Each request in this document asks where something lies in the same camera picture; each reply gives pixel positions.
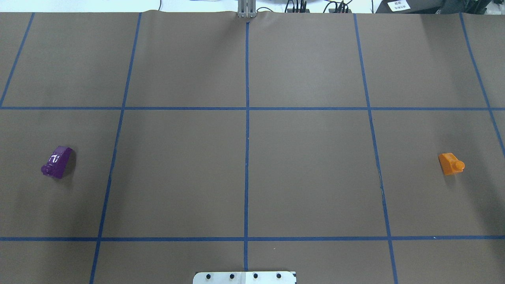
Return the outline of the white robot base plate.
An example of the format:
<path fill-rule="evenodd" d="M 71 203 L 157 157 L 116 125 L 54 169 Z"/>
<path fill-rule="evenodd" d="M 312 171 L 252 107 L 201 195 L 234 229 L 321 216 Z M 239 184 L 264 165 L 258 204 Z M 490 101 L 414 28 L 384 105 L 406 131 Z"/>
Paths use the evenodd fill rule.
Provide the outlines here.
<path fill-rule="evenodd" d="M 196 273 L 193 284 L 296 284 L 291 271 L 223 271 Z"/>

